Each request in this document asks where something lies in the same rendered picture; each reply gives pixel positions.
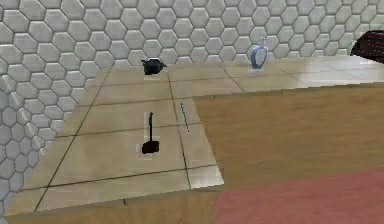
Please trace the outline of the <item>blue glass bottle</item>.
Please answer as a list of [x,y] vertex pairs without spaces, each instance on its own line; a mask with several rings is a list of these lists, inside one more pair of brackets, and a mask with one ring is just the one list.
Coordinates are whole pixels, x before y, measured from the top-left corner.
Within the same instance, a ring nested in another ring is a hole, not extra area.
[[257,45],[252,48],[251,51],[251,65],[253,70],[260,70],[268,56],[268,48],[266,46],[266,38],[261,37]]

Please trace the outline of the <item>dark red black round object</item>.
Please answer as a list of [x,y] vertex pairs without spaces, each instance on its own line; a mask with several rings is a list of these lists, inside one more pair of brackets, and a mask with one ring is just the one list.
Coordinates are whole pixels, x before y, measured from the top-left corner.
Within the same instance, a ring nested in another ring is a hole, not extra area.
[[353,45],[350,55],[384,64],[384,30],[365,32]]

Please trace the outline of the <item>black spatula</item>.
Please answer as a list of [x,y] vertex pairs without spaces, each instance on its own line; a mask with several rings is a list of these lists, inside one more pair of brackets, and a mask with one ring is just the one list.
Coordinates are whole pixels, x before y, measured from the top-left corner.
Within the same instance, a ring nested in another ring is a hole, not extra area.
[[149,140],[145,142],[142,146],[141,152],[143,154],[156,153],[160,149],[160,143],[153,139],[153,113],[149,114],[148,126],[149,126]]

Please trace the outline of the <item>black kettle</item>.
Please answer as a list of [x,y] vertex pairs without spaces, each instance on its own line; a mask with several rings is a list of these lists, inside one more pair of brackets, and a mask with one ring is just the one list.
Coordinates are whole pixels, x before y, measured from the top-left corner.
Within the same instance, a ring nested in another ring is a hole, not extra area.
[[142,60],[145,75],[159,74],[166,67],[159,58],[148,58]]

